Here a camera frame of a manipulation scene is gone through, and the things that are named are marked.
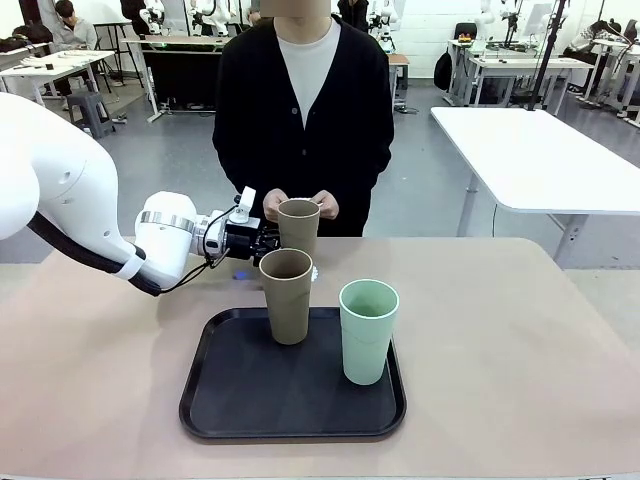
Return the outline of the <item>person's left hand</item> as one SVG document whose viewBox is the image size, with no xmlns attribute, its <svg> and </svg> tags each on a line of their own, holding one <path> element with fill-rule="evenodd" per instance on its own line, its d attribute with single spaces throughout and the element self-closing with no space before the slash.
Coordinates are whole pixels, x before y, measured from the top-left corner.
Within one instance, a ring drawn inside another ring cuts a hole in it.
<svg viewBox="0 0 640 480">
<path fill-rule="evenodd" d="M 327 190 L 318 192 L 312 200 L 319 206 L 322 219 L 335 220 L 339 215 L 339 204 L 336 198 Z"/>
</svg>

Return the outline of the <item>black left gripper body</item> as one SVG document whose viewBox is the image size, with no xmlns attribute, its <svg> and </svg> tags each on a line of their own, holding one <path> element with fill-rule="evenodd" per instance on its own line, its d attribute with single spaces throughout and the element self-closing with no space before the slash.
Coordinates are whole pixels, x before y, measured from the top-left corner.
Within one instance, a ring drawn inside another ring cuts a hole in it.
<svg viewBox="0 0 640 480">
<path fill-rule="evenodd" d="M 225 247 L 227 256 L 234 259 L 251 259 L 260 231 L 260 220 L 249 218 L 246 223 L 228 220 L 225 225 Z"/>
</svg>

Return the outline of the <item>person's right hand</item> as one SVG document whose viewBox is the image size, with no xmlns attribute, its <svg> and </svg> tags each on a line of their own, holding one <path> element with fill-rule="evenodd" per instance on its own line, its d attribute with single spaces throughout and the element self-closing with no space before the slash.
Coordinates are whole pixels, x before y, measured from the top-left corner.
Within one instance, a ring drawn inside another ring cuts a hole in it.
<svg viewBox="0 0 640 480">
<path fill-rule="evenodd" d="M 278 212 L 281 203 L 288 200 L 288 196 L 281 189 L 272 189 L 264 197 L 264 217 L 272 223 L 278 222 Z"/>
</svg>

